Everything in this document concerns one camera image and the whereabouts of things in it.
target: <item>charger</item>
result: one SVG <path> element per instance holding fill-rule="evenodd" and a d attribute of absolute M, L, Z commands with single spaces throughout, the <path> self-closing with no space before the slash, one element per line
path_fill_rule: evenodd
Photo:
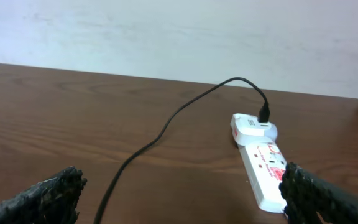
<path fill-rule="evenodd" d="M 276 126 L 260 123 L 256 116 L 234 114 L 231 128 L 259 208 L 283 213 L 287 203 L 278 185 L 287 162 L 275 143 Z"/>
<path fill-rule="evenodd" d="M 125 167 L 132 161 L 134 160 L 136 157 L 138 157 L 139 155 L 143 154 L 145 151 L 147 151 L 148 149 L 150 149 L 151 146 L 153 146 L 164 134 L 165 130 L 167 129 L 168 125 L 170 124 L 171 120 L 184 108 L 186 108 L 187 106 L 191 105 L 192 103 L 194 103 L 195 101 L 197 101 L 198 99 L 206 96 L 208 93 L 211 93 L 212 91 L 216 90 L 217 88 L 225 85 L 226 83 L 229 83 L 231 81 L 234 80 L 240 80 L 243 82 L 248 83 L 250 86 L 252 86 L 260 95 L 261 97 L 264 99 L 264 104 L 261 107 L 260 111 L 259 111 L 259 119 L 257 120 L 260 123 L 266 123 L 268 125 L 268 121 L 269 121 L 269 116 L 270 116 L 270 109 L 269 109 L 269 103 L 267 101 L 267 98 L 265 96 L 265 93 L 263 93 L 262 90 L 260 90 L 260 88 L 258 88 L 255 84 L 253 84 L 251 81 L 249 81 L 246 78 L 241 78 L 241 77 L 234 77 L 234 78 L 230 78 L 226 81 L 221 82 L 220 84 L 217 84 L 216 86 L 210 88 L 209 90 L 207 90 L 206 92 L 196 96 L 195 98 L 193 98 L 192 100 L 190 100 L 189 102 L 185 103 L 184 105 L 182 105 L 181 107 L 179 107 L 179 109 L 177 109 L 175 112 L 173 112 L 173 114 L 171 115 L 171 117 L 168 118 L 167 122 L 164 124 L 163 128 L 161 129 L 160 134 L 158 134 L 158 136 L 151 142 L 149 142 L 148 144 L 146 144 L 145 146 L 143 146 L 142 148 L 140 148 L 138 151 L 136 151 L 135 153 L 133 153 L 131 156 L 129 156 L 120 166 L 120 168 L 118 168 L 118 171 L 116 173 L 116 175 L 114 176 L 114 178 L 112 179 L 109 187 L 106 190 L 106 193 L 104 193 L 104 196 L 102 198 L 102 201 L 100 202 L 98 211 L 96 212 L 96 215 L 94 217 L 94 224 L 100 224 L 102 217 L 103 217 L 103 213 L 104 210 L 106 209 L 107 203 L 109 201 L 109 198 L 111 196 L 112 191 L 114 190 L 114 187 L 117 184 L 117 181 L 119 179 L 119 177 L 121 176 L 122 172 L 124 171 Z"/>

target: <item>power strip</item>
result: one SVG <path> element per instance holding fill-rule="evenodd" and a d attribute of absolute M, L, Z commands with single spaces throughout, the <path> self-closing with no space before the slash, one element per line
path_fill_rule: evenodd
<path fill-rule="evenodd" d="M 259 123 L 255 116 L 234 114 L 231 128 L 259 208 L 283 213 L 287 203 L 278 185 L 287 162 L 275 143 L 276 126 L 270 122 Z"/>

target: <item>white power strip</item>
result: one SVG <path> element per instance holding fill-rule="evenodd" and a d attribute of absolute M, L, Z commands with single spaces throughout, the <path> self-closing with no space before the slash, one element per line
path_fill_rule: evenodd
<path fill-rule="evenodd" d="M 278 185 L 287 162 L 275 143 L 276 126 L 259 123 L 255 116 L 234 114 L 231 128 L 259 208 L 283 213 L 287 203 Z"/>

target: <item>black cable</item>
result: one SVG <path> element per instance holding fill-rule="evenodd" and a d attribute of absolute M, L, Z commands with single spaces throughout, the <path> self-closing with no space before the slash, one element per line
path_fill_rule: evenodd
<path fill-rule="evenodd" d="M 109 188 L 107 189 L 106 193 L 104 193 L 103 199 L 100 202 L 99 208 L 98 208 L 98 212 L 96 213 L 96 216 L 94 218 L 94 224 L 100 224 L 100 221 L 103 217 L 103 213 L 104 213 L 104 209 L 106 208 L 106 205 L 109 201 L 110 195 L 112 190 L 114 189 L 114 187 L 117 184 L 118 178 L 120 177 L 120 175 L 122 174 L 123 170 L 125 169 L 125 167 L 128 165 L 128 163 L 130 163 L 133 159 L 135 159 L 137 156 L 141 155 L 143 152 L 145 152 L 150 146 L 152 146 L 154 143 L 156 143 L 162 136 L 162 134 L 165 132 L 166 128 L 168 127 L 169 123 L 171 122 L 171 120 L 175 117 L 176 114 L 178 114 L 182 109 L 186 108 L 188 105 L 192 104 L 194 101 L 200 99 L 201 97 L 207 95 L 208 93 L 211 93 L 212 91 L 214 91 L 215 89 L 223 86 L 224 84 L 234 81 L 234 80 L 241 80 L 244 81 L 246 83 L 248 83 L 250 86 L 252 86 L 256 91 L 258 91 L 258 93 L 263 97 L 263 99 L 265 100 L 265 103 L 263 105 L 263 107 L 260 109 L 259 111 L 259 122 L 261 123 L 266 123 L 267 121 L 269 121 L 269 116 L 270 116 L 270 110 L 269 110 L 269 103 L 267 102 L 267 98 L 265 96 L 265 94 L 262 92 L 262 90 L 260 90 L 257 86 L 255 86 L 251 81 L 249 81 L 248 79 L 245 78 L 241 78 L 241 77 L 234 77 L 234 78 L 230 78 L 214 87 L 212 87 L 210 90 L 206 91 L 205 93 L 197 96 L 196 98 L 190 100 L 189 102 L 185 103 L 183 106 L 179 107 L 179 109 L 177 109 L 172 115 L 171 117 L 168 119 L 168 121 L 165 123 L 164 127 L 162 128 L 160 134 L 150 143 L 148 143 L 147 145 L 145 145 L 143 148 L 139 149 L 137 152 L 133 153 L 133 155 L 131 155 L 128 159 L 125 160 L 125 162 L 120 166 L 120 168 L 117 171 L 117 174 L 114 176 L 113 180 L 110 183 Z"/>

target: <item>wooden table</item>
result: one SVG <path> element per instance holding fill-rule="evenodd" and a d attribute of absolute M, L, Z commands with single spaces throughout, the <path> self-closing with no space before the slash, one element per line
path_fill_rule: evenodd
<path fill-rule="evenodd" d="M 0 201 L 76 166 L 88 179 L 77 223 L 92 223 L 121 162 L 210 87 L 0 65 Z M 286 159 L 358 196 L 358 100 L 265 94 Z M 124 171 L 103 223 L 286 223 L 257 208 L 229 127 L 261 105 L 256 91 L 224 86 L 183 110 Z"/>

